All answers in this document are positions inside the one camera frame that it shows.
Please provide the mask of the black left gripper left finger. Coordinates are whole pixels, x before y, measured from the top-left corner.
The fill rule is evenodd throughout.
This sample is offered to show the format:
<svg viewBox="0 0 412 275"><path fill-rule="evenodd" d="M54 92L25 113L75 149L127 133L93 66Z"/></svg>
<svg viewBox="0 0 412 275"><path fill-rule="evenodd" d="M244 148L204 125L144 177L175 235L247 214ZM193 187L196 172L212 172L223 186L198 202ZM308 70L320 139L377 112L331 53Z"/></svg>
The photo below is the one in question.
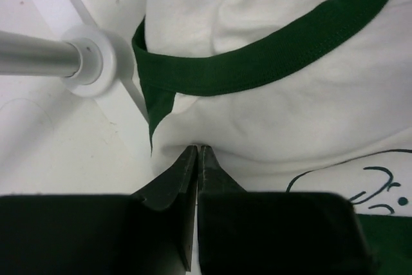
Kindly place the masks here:
<svg viewBox="0 0 412 275"><path fill-rule="evenodd" d="M2 274L185 274L197 149L133 194L1 197Z"/></svg>

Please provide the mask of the white green raglan t-shirt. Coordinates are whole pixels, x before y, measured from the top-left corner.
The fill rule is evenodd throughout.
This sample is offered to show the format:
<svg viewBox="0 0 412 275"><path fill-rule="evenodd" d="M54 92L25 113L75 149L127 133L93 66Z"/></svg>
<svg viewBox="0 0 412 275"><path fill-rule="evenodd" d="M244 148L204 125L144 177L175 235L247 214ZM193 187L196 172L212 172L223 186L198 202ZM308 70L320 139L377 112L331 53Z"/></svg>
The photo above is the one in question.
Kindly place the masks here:
<svg viewBox="0 0 412 275"><path fill-rule="evenodd" d="M411 0L147 0L132 42L156 174L208 145L249 189L341 194L411 273Z"/></svg>

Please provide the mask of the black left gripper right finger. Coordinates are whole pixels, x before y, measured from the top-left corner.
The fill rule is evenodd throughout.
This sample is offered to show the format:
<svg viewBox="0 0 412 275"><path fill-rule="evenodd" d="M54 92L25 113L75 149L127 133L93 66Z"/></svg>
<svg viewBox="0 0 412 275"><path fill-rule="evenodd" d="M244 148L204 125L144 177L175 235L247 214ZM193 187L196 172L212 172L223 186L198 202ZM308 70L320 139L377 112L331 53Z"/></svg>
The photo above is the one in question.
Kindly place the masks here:
<svg viewBox="0 0 412 275"><path fill-rule="evenodd" d="M203 274L376 274L353 206L333 193L248 192L203 146L198 164Z"/></svg>

